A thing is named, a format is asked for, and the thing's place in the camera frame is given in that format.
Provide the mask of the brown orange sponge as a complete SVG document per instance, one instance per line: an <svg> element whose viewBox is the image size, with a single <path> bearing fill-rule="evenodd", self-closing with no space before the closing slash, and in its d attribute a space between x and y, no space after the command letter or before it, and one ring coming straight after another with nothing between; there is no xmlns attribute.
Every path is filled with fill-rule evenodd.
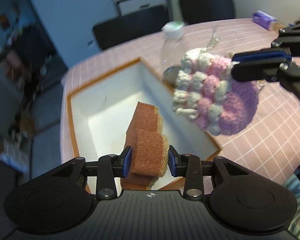
<svg viewBox="0 0 300 240"><path fill-rule="evenodd" d="M167 170L169 143L163 134L159 108L138 102L126 131L125 146L132 148L128 175L120 179L123 190L150 190Z"/></svg>

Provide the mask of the pink white crocheted ball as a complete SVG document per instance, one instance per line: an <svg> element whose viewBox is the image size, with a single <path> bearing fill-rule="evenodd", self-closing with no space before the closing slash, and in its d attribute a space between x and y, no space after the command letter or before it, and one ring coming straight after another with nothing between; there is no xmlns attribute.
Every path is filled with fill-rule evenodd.
<svg viewBox="0 0 300 240"><path fill-rule="evenodd" d="M213 136L231 136L253 120L259 99L255 81L232 78L230 58L212 54L219 42L217 26L203 48L188 50L181 59L172 110Z"/></svg>

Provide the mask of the purple tissue pack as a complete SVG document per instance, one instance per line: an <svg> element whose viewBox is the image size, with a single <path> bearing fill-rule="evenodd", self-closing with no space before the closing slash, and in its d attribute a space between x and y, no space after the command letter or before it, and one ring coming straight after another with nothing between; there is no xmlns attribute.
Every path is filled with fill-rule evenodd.
<svg viewBox="0 0 300 240"><path fill-rule="evenodd" d="M276 21L277 19L274 16L271 16L262 10L253 13L253 22L262 26L264 29L270 30L272 23Z"/></svg>

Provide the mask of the white box with orange rim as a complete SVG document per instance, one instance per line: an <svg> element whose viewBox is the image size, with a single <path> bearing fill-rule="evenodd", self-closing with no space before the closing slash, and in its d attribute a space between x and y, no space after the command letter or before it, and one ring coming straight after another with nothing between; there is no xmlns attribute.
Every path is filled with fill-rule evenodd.
<svg viewBox="0 0 300 240"><path fill-rule="evenodd" d="M159 107L163 134L178 153L211 160L221 151L211 135L173 113L173 89L161 81L145 60L138 58L68 95L66 106L74 156L96 161L110 153L121 153L138 102Z"/></svg>

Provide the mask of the pink checkered tablecloth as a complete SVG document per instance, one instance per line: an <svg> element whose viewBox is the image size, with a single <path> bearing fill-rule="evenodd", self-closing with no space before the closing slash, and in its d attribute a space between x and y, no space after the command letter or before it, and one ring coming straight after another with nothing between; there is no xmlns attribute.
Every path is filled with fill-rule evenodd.
<svg viewBox="0 0 300 240"><path fill-rule="evenodd" d="M164 31L100 52L63 79L61 161L133 149L116 189L182 187L168 147L226 157L278 184L300 165L300 105L277 83L237 82L226 57L266 47L274 33L250 19L183 27L172 53Z"/></svg>

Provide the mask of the black chair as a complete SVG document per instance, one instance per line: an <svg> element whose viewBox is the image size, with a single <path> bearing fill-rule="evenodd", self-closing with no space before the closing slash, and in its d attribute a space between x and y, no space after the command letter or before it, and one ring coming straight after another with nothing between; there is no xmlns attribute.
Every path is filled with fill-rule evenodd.
<svg viewBox="0 0 300 240"><path fill-rule="evenodd" d="M93 34L101 50L160 32L170 21L163 5L133 12L93 26Z"/></svg>
<svg viewBox="0 0 300 240"><path fill-rule="evenodd" d="M179 6L188 25L236 18L233 0L179 0Z"/></svg>

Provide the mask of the clear plastic water bottle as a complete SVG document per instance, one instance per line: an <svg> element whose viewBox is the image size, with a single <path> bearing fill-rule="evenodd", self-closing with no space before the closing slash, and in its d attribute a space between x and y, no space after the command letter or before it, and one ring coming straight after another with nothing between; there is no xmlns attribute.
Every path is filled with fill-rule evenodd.
<svg viewBox="0 0 300 240"><path fill-rule="evenodd" d="M161 31L164 42L161 48L160 65L163 71L163 80L175 87L175 81L181 68L181 59L188 51L188 44L184 33L185 23L171 21L166 23Z"/></svg>

